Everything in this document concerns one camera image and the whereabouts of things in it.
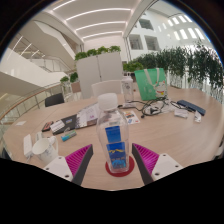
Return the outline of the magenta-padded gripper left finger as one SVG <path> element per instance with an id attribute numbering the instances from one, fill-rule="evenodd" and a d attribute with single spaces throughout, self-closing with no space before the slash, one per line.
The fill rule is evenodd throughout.
<path id="1" fill-rule="evenodd" d="M 66 157 L 56 157 L 44 170 L 80 186 L 92 156 L 93 145 L 90 144 Z"/>

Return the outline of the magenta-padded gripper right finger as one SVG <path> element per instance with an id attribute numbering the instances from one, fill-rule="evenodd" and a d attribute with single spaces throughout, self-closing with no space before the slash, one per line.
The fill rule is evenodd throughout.
<path id="1" fill-rule="evenodd" d="M 132 144 L 132 154 L 145 185 L 182 169 L 182 166 L 167 153 L 157 154 L 136 143 Z"/>

